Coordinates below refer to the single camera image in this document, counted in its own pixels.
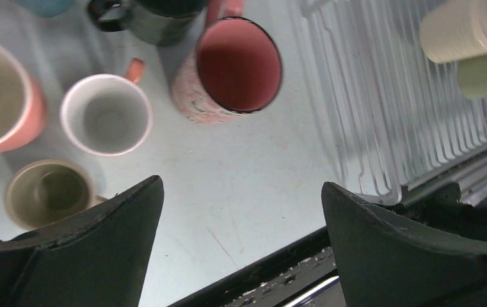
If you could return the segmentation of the beige mug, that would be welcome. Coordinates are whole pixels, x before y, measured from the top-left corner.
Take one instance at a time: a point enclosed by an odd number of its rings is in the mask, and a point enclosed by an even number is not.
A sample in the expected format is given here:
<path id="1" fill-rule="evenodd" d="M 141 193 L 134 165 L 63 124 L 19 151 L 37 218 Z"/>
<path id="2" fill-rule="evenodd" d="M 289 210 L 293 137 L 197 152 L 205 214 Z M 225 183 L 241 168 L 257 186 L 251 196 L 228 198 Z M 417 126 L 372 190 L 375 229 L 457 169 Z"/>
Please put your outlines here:
<path id="1" fill-rule="evenodd" d="M 97 195 L 91 177 L 80 165 L 59 159 L 24 166 L 4 193 L 8 217 L 25 230 L 56 223 L 106 200 Z"/>

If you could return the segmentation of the small pink cup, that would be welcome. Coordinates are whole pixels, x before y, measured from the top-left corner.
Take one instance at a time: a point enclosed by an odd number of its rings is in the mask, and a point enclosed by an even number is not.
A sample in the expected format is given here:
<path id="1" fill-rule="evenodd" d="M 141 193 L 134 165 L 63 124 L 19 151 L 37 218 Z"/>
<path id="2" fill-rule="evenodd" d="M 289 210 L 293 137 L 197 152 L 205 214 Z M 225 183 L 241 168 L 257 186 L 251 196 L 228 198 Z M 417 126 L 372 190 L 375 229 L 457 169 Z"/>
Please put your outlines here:
<path id="1" fill-rule="evenodd" d="M 131 59 L 126 74 L 95 74 L 76 82 L 60 104 L 61 127 L 80 150 L 116 157 L 139 147 L 153 126 L 153 110 L 138 86 L 145 62 Z"/>

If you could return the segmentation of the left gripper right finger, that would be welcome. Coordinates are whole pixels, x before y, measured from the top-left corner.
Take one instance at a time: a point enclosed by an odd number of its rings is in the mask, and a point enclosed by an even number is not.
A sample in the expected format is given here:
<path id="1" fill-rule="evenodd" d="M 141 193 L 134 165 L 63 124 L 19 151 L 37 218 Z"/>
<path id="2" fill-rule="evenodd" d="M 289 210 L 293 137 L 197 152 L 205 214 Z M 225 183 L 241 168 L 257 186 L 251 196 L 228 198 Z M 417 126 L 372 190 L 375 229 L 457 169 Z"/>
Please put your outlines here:
<path id="1" fill-rule="evenodd" d="M 487 306 L 487 242 L 418 223 L 332 182 L 321 199 L 348 306 Z"/>

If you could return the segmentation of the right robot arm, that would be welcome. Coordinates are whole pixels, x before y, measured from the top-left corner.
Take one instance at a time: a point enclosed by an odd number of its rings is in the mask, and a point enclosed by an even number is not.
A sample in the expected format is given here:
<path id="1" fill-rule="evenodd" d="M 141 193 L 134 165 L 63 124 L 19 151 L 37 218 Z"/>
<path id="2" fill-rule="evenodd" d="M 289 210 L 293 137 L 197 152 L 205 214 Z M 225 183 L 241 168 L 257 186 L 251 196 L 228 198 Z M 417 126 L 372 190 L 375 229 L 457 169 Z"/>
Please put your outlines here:
<path id="1" fill-rule="evenodd" d="M 476 206 L 461 201 L 458 184 L 449 183 L 412 205 L 391 211 L 443 232 L 487 242 L 487 197 Z"/>

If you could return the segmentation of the light blue mug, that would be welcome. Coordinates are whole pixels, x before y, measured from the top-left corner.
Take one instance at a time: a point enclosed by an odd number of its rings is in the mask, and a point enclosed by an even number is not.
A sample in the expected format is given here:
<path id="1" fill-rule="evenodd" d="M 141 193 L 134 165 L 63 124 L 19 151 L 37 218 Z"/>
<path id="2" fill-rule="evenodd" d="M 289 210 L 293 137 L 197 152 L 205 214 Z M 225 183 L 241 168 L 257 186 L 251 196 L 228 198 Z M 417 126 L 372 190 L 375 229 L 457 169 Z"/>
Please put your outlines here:
<path id="1" fill-rule="evenodd" d="M 43 18 L 55 17 L 68 11 L 74 0 L 16 0 L 16 3 L 34 15 Z"/>

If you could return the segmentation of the grey black mug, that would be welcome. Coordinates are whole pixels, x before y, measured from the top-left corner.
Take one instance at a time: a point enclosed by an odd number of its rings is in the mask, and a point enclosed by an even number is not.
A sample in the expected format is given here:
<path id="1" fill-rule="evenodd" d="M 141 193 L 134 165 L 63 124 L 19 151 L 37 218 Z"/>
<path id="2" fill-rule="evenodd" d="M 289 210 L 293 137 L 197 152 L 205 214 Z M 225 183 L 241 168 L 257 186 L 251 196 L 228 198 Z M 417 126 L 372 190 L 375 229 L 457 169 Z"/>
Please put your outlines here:
<path id="1" fill-rule="evenodd" d="M 89 1 L 86 12 L 103 32 L 129 31 L 156 46 L 179 43 L 207 1 Z"/>

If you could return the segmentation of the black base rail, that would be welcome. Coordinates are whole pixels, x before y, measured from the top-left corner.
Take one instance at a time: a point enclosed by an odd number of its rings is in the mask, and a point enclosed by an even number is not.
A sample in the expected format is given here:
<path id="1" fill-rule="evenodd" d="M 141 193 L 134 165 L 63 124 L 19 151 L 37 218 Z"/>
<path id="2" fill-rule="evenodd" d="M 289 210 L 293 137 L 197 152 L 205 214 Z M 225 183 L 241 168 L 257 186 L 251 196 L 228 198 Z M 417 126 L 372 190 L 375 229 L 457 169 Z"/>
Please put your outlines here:
<path id="1" fill-rule="evenodd" d="M 430 205 L 453 205 L 475 202 L 487 196 L 487 174 L 477 182 L 477 174 L 470 171 L 487 159 L 487 150 L 461 161 L 426 183 L 408 190 L 402 186 L 403 201 L 393 208 L 406 217 L 418 221 L 425 218 Z M 237 272 L 191 294 L 175 306 L 281 306 L 307 290 L 300 306 L 322 306 L 323 296 L 334 298 L 342 305 L 341 289 L 334 284 L 337 275 L 334 254 L 326 229 L 300 240 L 238 270 Z"/>

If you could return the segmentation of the cream cup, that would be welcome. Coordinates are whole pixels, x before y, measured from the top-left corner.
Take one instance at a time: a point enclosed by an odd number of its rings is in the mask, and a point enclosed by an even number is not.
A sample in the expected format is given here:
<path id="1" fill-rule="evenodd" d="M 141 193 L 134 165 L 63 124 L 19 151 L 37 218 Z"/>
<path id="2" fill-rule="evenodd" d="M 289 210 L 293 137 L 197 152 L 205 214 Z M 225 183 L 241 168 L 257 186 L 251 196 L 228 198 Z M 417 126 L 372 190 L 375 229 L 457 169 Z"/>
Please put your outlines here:
<path id="1" fill-rule="evenodd" d="M 420 45 L 434 63 L 487 54 L 487 1 L 446 1 L 420 22 Z"/>

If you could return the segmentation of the pink patterned mug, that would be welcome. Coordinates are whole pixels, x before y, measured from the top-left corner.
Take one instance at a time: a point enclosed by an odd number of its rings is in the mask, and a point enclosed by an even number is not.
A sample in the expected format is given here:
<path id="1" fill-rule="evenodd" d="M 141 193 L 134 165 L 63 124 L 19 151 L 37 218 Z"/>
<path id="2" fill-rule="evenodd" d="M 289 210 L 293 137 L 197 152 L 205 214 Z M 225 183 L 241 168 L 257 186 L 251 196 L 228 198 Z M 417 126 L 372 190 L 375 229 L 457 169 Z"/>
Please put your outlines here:
<path id="1" fill-rule="evenodd" d="M 267 108 L 283 81 L 271 35 L 243 17 L 244 1 L 209 1 L 203 33 L 171 85 L 175 107 L 189 120 L 223 123 Z"/>

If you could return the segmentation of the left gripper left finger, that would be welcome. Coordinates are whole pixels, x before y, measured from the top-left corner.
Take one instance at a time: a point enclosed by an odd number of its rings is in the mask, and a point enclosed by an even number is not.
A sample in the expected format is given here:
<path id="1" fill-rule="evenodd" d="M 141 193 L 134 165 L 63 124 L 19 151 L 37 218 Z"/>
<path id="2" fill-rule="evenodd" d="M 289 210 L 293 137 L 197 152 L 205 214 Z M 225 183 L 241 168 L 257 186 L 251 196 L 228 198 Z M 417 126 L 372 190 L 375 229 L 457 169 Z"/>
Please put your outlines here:
<path id="1" fill-rule="evenodd" d="M 0 240 L 0 306 L 137 306 L 164 202 L 154 175 L 90 209 Z"/>

